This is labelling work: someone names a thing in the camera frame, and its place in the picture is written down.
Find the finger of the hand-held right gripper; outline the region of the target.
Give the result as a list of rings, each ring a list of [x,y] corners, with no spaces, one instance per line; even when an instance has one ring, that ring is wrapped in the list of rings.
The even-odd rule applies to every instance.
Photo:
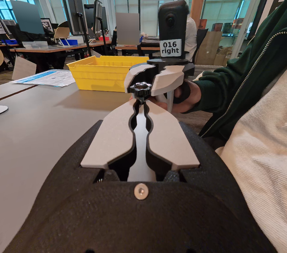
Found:
[[[151,96],[168,93],[181,86],[184,80],[184,65],[165,66],[164,70],[155,76],[151,87]]]
[[[137,64],[132,66],[124,80],[125,93],[130,93],[130,87],[136,83],[152,84],[156,75],[156,66],[151,64]]]

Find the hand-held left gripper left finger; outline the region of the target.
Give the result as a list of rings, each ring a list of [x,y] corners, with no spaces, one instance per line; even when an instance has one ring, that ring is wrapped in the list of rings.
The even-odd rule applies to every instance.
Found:
[[[137,126],[137,100],[131,99],[110,112],[102,121],[92,140],[81,166],[108,168],[126,157],[134,149]]]

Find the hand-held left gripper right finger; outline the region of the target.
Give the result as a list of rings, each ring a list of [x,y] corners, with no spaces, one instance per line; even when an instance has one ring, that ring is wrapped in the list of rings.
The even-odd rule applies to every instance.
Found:
[[[168,111],[146,101],[146,162],[153,171],[178,171],[200,165],[178,120]]]

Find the black knob bolt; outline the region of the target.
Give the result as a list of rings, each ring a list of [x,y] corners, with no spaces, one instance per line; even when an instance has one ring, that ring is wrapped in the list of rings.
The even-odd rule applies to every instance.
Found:
[[[144,102],[151,96],[151,86],[151,84],[146,82],[135,83],[134,85],[130,86],[129,90],[134,98],[140,102],[140,104],[144,104]]]

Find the yellow plastic bin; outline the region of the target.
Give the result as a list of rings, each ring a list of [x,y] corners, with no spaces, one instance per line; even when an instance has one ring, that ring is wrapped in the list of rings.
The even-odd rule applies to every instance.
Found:
[[[67,64],[80,90],[125,92],[124,80],[129,69],[145,63],[149,57],[91,56]]]

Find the person's right forearm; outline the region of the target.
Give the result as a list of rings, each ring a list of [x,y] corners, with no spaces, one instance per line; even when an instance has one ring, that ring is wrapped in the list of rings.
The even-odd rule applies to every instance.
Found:
[[[193,81],[200,89],[201,98],[192,111],[218,113],[226,109],[231,94],[235,88],[238,89],[239,82],[243,81],[246,72],[227,67],[202,74],[202,77]]]

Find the grey desk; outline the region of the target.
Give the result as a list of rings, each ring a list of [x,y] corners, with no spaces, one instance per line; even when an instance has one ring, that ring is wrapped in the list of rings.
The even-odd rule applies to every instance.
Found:
[[[98,120],[126,103],[122,92],[39,85],[1,100],[1,252],[29,214],[54,165]]]

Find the person's right hand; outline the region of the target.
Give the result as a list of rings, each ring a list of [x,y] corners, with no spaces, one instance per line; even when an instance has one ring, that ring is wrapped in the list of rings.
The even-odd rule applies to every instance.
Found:
[[[184,80],[184,83],[187,84],[190,88],[190,95],[183,102],[179,104],[173,104],[171,113],[185,113],[191,110],[195,104],[197,104],[201,99],[201,91],[199,86],[191,81]],[[174,90],[174,98],[180,98],[182,96],[182,90],[180,87]],[[150,97],[148,100],[163,108],[164,110],[168,109],[167,103],[160,102],[156,100],[156,97]]]

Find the wooden support column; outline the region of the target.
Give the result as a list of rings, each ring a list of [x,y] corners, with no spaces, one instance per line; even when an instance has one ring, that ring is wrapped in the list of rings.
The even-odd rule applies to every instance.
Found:
[[[203,3],[204,3],[204,0],[192,0],[192,3],[191,3],[190,17],[196,23],[197,29],[199,27]]]

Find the cardboard boxes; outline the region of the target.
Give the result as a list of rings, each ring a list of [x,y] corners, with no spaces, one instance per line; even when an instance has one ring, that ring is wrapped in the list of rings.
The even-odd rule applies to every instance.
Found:
[[[235,36],[208,31],[195,57],[196,65],[226,66],[231,57]]]

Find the small black monitor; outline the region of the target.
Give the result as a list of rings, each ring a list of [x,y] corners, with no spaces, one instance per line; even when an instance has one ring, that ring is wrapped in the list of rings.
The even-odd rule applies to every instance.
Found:
[[[93,10],[93,33],[96,36],[102,35],[102,29],[108,30],[106,9],[102,7],[102,3],[99,0],[94,1]]]

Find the wooden chair back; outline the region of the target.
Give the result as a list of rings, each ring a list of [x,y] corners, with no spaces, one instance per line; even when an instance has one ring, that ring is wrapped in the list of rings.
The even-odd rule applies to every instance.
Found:
[[[59,40],[59,43],[62,45],[62,46],[65,46],[62,42],[61,39],[64,39],[66,40],[68,38],[70,34],[70,29],[69,27],[58,27],[56,30],[55,30],[55,33],[54,33],[54,39],[55,40]]]

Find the large black monitor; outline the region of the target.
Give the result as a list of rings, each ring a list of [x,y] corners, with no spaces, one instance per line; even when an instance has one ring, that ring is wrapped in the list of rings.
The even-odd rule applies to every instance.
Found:
[[[65,15],[73,36],[88,34],[83,0],[62,0]]]

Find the white shirt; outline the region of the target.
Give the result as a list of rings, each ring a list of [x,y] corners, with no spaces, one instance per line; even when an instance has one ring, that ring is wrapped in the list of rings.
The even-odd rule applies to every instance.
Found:
[[[287,72],[236,123],[221,159],[277,252],[287,252]]]

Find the printed paper sheets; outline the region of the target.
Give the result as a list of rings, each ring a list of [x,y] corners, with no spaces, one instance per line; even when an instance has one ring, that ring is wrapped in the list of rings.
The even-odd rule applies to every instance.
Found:
[[[11,83],[65,87],[75,83],[75,79],[69,70],[49,70],[23,79],[11,81]]]

